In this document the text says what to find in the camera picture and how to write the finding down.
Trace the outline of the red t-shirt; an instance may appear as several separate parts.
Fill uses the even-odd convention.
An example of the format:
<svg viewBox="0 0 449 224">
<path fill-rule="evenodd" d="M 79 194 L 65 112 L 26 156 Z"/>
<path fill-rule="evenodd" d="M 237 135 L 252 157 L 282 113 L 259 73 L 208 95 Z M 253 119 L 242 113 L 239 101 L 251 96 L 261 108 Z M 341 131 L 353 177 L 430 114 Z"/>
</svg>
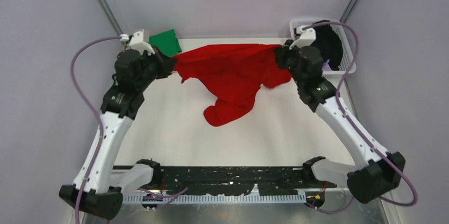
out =
<svg viewBox="0 0 449 224">
<path fill-rule="evenodd" d="M 276 66 L 276 44 L 210 44 L 175 56 L 182 81 L 198 79 L 217 99 L 203 115 L 214 127 L 252 110 L 262 86 L 273 89 L 291 80 Z"/>
</svg>

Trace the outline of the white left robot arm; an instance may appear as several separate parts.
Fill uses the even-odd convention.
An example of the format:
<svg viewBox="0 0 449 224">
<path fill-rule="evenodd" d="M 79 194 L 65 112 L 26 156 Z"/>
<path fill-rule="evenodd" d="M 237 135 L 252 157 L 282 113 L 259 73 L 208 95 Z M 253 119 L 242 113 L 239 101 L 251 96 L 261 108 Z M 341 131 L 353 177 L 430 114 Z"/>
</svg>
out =
<svg viewBox="0 0 449 224">
<path fill-rule="evenodd" d="M 116 179 L 111 172 L 124 136 L 144 102 L 143 93 L 156 79 L 170 76 L 176 59 L 159 50 L 126 49 L 117 55 L 114 64 L 113 85 L 103 96 L 99 112 L 98 130 L 86 160 L 68 185 L 62 185 L 59 197 L 76 210 L 112 220 L 119 213 L 123 199 L 146 185 L 158 188 L 162 174 L 156 171 L 160 164 L 148 159 L 138 161 L 130 170 Z"/>
</svg>

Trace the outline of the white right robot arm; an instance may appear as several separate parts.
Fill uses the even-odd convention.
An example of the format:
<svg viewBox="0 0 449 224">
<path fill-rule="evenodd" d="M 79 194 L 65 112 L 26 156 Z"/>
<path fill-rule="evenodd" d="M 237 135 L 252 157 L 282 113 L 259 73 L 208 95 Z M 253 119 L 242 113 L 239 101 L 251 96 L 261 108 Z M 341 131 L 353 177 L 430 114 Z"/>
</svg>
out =
<svg viewBox="0 0 449 224">
<path fill-rule="evenodd" d="M 303 163 L 302 180 L 309 187 L 322 181 L 346 187 L 360 203 L 369 203 L 397 188 L 406 160 L 378 143 L 349 111 L 334 85 L 322 75 L 323 59 L 312 46 L 292 47 L 293 40 L 274 49 L 276 66 L 290 73 L 300 100 L 320 117 L 343 143 L 354 164 L 318 156 Z"/>
</svg>

